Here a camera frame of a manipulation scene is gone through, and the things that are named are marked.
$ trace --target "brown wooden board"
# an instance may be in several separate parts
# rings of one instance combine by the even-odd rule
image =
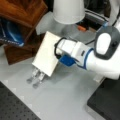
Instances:
[[[0,16],[27,27],[34,27],[47,6],[43,0],[0,0]]]

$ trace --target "table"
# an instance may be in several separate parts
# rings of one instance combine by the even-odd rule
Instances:
[[[42,120],[104,120],[86,103],[99,86],[95,73],[58,64],[51,78],[34,89],[26,82],[34,58],[9,66],[0,47],[0,81]]]

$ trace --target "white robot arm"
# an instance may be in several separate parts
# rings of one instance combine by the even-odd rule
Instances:
[[[114,80],[120,77],[120,0],[110,0],[109,26],[96,34],[94,49],[87,45],[62,39],[57,48],[63,51],[60,61],[68,66],[72,63]]]

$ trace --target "wooden object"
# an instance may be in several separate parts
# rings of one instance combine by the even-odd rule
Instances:
[[[36,35],[35,27],[46,12],[43,0],[0,0],[0,16],[16,22],[25,40],[23,47],[4,47],[9,64],[36,54],[41,37]]]
[[[43,0],[0,0],[0,15],[28,27],[34,27],[47,6]]]
[[[34,39],[32,39],[33,36],[31,36],[30,40],[28,41],[28,44],[26,44],[22,48],[10,45],[4,47],[9,65],[34,57],[36,55],[43,40],[44,34],[36,36]]]

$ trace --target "black object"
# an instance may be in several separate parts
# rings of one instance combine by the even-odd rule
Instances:
[[[106,120],[120,120],[120,80],[106,78],[87,104]]]
[[[97,53],[97,50],[96,50],[98,38],[103,33],[108,33],[111,36],[111,42],[105,55]],[[94,46],[95,56],[98,58],[104,59],[104,60],[110,59],[114,55],[115,51],[117,50],[119,43],[120,43],[120,33],[115,27],[107,26],[105,28],[102,28],[99,32],[97,32],[96,37],[95,37],[95,46]]]
[[[40,120],[0,82],[0,120]]]
[[[62,56],[60,54],[57,54],[57,46],[58,44],[63,40],[63,39],[66,39],[66,38],[61,38],[54,46],[55,46],[55,49],[54,49],[54,55],[56,56],[57,59],[60,59]]]

